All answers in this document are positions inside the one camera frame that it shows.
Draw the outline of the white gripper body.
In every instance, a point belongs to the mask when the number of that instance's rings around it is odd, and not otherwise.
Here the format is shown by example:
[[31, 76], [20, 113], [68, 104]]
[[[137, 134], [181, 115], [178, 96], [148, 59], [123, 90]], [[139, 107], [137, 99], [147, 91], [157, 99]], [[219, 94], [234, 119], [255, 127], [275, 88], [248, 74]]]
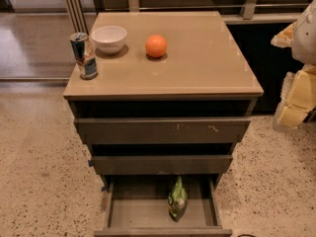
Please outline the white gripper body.
[[316, 64], [316, 0], [299, 16], [293, 30], [292, 57], [304, 64]]

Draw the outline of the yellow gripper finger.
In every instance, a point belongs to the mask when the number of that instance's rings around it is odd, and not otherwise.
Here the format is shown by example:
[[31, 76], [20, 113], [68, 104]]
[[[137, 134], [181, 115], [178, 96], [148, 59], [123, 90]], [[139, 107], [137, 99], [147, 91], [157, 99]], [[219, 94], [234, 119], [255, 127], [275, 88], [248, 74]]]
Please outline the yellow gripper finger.
[[296, 23], [292, 23], [275, 35], [271, 40], [271, 45], [280, 48], [291, 47], [295, 25]]
[[296, 73], [287, 72], [280, 97], [276, 122], [298, 127], [316, 107], [316, 66], [304, 66]]

